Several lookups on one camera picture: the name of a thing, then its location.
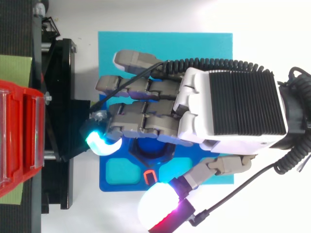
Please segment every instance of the red container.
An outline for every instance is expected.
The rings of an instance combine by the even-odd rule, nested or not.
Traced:
[[[44,126],[43,94],[0,81],[0,197],[42,168]]]

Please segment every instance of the metal rod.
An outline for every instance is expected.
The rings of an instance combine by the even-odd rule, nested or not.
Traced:
[[[49,52],[50,47],[51,47],[51,43],[42,43],[41,52]]]
[[[45,150],[44,151],[44,160],[55,160],[55,154],[53,150]]]

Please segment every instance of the glowing fingertip sensor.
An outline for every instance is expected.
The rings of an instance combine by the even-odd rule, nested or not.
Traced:
[[[120,149],[122,138],[113,144],[108,144],[97,131],[93,131],[86,138],[86,143],[96,155],[107,156]]]

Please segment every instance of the blue tray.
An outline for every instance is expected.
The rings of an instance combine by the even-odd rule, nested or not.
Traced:
[[[232,59],[231,33],[125,33],[99,32],[99,75],[133,75],[118,70],[112,63],[116,52],[127,49],[154,54],[158,59],[184,59],[192,57]],[[130,98],[111,98],[107,105],[132,103]],[[156,150],[157,141],[148,143]],[[128,152],[131,139],[124,138],[120,150],[110,156],[100,157],[100,189],[102,191],[143,191],[146,184],[143,173],[150,168]],[[160,182],[168,182],[178,177],[206,157],[219,154],[203,151],[198,145],[177,146],[174,158],[152,167]],[[214,176],[205,184],[233,184],[233,175]]]

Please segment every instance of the cyan glowing light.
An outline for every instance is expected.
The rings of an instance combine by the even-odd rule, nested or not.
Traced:
[[[116,143],[110,145],[107,144],[105,140],[100,137],[98,132],[93,131],[86,138],[86,143],[95,154],[106,156],[120,149],[122,144],[122,138],[120,138],[119,141],[117,141]]]
[[[138,218],[148,230],[178,207],[179,196],[168,183],[156,183],[142,196]]]

